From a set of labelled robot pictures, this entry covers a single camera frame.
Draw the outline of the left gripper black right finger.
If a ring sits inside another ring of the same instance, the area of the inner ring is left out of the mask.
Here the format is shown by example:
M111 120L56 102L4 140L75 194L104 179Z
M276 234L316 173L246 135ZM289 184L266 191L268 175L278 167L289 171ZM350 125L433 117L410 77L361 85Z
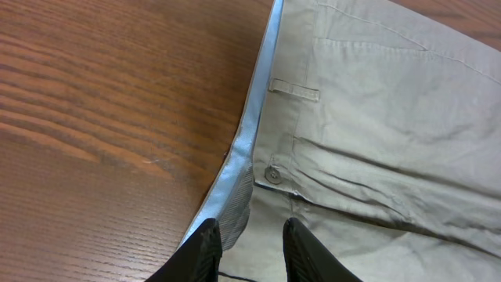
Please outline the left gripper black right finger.
M362 282L297 218L283 226L288 282Z

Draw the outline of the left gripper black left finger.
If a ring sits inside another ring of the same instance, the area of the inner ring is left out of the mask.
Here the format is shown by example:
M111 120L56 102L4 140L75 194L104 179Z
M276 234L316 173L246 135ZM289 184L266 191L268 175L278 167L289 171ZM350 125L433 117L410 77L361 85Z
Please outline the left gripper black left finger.
M217 282L222 257L218 221L205 219L182 246L145 282Z

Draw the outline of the khaki green shorts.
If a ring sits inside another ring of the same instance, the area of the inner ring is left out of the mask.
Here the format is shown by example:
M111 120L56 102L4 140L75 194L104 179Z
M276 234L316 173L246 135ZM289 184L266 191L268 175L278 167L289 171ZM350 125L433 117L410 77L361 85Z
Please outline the khaki green shorts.
M289 217L364 281L499 280L499 51L389 1L275 2L189 232L284 281Z

